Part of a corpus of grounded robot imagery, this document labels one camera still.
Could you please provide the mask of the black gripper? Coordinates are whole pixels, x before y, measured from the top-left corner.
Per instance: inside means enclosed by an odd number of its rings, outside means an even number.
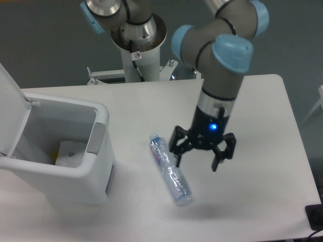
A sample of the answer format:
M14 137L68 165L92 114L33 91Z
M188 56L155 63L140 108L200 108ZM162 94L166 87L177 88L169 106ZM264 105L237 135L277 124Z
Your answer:
M219 116L213 117L197 107L189 131L175 126L169 141L169 149L174 154L176 167L180 166L182 155L192 149L214 152L215 157L211 165L213 172L216 172L218 165L225 159L232 159L237 140L233 133L224 135L229 116L224 116L224 107L220 107L218 111ZM224 151L218 147L222 141L227 145Z

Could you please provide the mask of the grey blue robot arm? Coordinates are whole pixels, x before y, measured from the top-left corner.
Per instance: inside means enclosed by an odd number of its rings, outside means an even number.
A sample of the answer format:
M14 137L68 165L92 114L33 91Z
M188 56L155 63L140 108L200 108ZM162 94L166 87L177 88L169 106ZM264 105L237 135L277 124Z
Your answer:
M169 142L177 161L192 149L215 154L212 169L233 157L236 138L225 133L242 80L253 55L251 39L263 33L269 14L259 1L207 1L214 19L204 27L179 27L171 48L204 78L191 128L175 127ZM120 49L127 82L160 80L164 21L151 1L83 1L81 10L97 33L110 32Z

